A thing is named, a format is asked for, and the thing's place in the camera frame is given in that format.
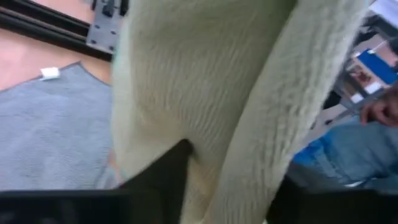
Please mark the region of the pale green teal-edged towel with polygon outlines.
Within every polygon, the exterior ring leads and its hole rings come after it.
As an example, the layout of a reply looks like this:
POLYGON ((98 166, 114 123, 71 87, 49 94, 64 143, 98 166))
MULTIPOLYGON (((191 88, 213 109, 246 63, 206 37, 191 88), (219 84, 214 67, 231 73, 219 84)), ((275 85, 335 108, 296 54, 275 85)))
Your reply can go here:
POLYGON ((369 0, 129 0, 113 157, 131 183, 193 148, 178 224, 263 224, 369 0))

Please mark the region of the smooth grey microfiber towel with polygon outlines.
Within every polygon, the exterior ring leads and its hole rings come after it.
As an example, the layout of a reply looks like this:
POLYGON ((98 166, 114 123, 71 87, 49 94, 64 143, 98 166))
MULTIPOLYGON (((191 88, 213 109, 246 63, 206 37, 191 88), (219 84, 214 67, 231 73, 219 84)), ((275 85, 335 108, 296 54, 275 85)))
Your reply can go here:
POLYGON ((0 91, 0 191, 111 189, 111 88, 81 63, 0 91))

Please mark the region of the blue board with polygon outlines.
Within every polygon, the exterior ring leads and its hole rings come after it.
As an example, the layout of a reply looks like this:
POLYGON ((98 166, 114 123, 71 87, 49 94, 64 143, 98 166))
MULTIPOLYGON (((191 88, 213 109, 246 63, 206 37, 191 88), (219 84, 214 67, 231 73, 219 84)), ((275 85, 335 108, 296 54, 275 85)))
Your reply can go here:
POLYGON ((398 74, 373 49, 366 49, 355 58, 385 84, 391 85, 398 80, 398 74))

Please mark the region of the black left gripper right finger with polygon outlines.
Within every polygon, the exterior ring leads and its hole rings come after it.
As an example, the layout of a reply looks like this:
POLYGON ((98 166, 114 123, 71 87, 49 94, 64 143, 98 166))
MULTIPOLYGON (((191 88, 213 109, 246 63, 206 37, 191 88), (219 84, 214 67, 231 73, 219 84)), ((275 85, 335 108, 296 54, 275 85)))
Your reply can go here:
POLYGON ((268 224, 398 224, 398 192, 311 187, 285 177, 268 224))

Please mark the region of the person's hand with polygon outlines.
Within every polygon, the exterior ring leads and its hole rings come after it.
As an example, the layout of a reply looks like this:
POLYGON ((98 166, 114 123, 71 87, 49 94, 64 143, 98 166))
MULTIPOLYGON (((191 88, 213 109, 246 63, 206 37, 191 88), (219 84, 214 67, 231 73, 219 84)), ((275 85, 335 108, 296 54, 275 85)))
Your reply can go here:
POLYGON ((364 106, 360 121, 362 124, 377 121, 385 126, 398 127, 398 89, 391 87, 381 98, 364 106))

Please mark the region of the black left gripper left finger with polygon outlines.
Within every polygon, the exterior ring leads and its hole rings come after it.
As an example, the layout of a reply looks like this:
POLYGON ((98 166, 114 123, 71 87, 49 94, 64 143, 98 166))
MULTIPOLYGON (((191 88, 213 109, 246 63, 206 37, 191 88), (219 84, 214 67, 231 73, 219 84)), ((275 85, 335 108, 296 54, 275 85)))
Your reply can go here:
POLYGON ((183 139, 111 190, 0 193, 0 224, 179 224, 192 144, 183 139))

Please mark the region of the person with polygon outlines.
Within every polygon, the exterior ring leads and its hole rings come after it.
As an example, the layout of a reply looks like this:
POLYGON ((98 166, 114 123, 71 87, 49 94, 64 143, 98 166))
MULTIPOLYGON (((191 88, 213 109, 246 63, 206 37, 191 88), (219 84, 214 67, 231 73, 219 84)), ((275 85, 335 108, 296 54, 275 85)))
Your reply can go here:
POLYGON ((297 153, 287 177, 311 187, 398 192, 398 127, 359 119, 337 125, 297 153))

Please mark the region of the black metal table frame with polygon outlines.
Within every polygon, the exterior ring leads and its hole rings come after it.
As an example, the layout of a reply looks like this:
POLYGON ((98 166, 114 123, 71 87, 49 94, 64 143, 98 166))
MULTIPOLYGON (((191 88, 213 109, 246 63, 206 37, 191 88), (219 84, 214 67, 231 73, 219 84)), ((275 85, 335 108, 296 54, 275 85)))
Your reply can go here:
POLYGON ((0 0, 0 28, 110 62, 129 0, 88 0, 93 22, 32 0, 0 0))

